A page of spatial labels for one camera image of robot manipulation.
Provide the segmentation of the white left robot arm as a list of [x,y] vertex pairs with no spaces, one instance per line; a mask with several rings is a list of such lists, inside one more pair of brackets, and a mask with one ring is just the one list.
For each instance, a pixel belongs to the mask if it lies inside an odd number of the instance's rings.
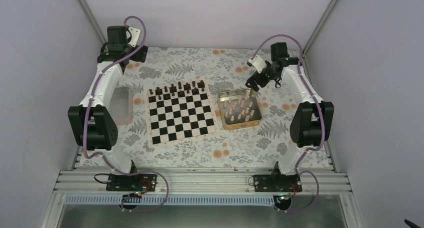
[[107,42],[97,57],[97,70],[86,96],[77,106],[68,109],[67,116],[78,146],[83,147],[86,158],[102,157],[111,173],[121,175],[119,183],[126,190],[139,184],[134,163],[115,144],[118,128],[109,113],[111,99],[118,80],[130,60],[144,62],[148,48],[139,46],[146,38],[141,30],[124,26],[109,26]]

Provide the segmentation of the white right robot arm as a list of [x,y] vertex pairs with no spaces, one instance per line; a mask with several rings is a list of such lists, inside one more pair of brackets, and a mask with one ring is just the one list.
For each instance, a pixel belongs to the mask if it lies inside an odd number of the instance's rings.
[[298,167],[310,151],[319,151],[328,140],[334,115],[332,102],[324,101],[307,79],[302,61],[290,57],[286,43],[275,43],[270,47],[270,61],[254,54],[247,61],[255,68],[246,86],[255,91],[265,87],[271,80],[278,86],[288,86],[297,110],[289,127],[293,148],[278,161],[270,175],[274,190],[284,191],[290,184],[297,184]]

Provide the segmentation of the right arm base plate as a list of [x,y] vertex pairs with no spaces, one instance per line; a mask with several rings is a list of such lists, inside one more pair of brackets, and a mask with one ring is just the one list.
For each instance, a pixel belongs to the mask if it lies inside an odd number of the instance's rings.
[[255,192],[302,192],[300,176],[295,175],[254,175]]

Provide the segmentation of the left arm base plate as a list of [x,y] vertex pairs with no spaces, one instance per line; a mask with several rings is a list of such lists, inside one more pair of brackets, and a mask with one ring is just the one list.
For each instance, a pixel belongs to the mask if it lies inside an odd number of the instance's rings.
[[146,192],[155,191],[156,174],[138,174],[134,176],[110,174],[106,183],[107,191]]

